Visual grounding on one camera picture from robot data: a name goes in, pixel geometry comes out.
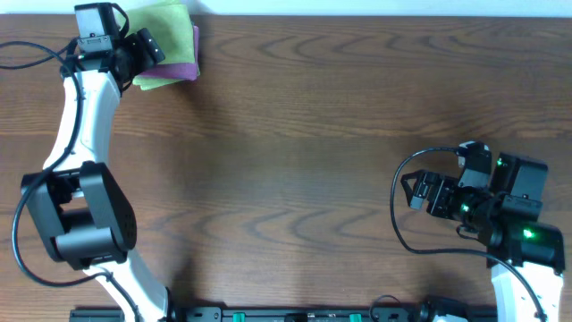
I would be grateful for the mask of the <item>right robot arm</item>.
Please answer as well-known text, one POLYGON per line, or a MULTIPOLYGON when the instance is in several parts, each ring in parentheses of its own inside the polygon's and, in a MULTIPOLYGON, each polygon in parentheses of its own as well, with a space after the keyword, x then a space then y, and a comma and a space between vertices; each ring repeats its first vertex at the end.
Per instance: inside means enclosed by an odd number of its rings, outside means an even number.
POLYGON ((460 178, 419 170, 400 183, 411 208, 458 222, 483 244, 500 321, 556 321, 566 268, 559 228, 539 223, 545 165, 499 165, 460 178))

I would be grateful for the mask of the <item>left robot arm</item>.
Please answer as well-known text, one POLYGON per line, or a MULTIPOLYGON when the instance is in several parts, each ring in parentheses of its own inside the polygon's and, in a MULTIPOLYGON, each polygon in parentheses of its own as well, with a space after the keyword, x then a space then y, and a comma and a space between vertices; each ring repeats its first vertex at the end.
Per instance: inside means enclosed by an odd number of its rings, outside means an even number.
POLYGON ((63 60, 63 117, 39 173, 21 182, 22 200, 47 254, 96 280, 127 321, 174 321, 171 294, 135 248, 134 210, 108 166, 124 83, 164 60, 147 29, 127 37, 92 34, 63 60))

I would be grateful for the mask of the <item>green microfiber cloth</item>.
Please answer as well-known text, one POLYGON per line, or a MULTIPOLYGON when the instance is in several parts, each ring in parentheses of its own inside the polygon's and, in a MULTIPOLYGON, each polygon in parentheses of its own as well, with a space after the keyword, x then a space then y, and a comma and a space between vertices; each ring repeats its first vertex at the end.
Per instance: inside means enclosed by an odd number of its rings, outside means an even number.
POLYGON ((165 55, 162 64, 196 62, 194 31, 188 8, 180 1, 162 1, 126 11, 128 34, 147 28, 165 55))

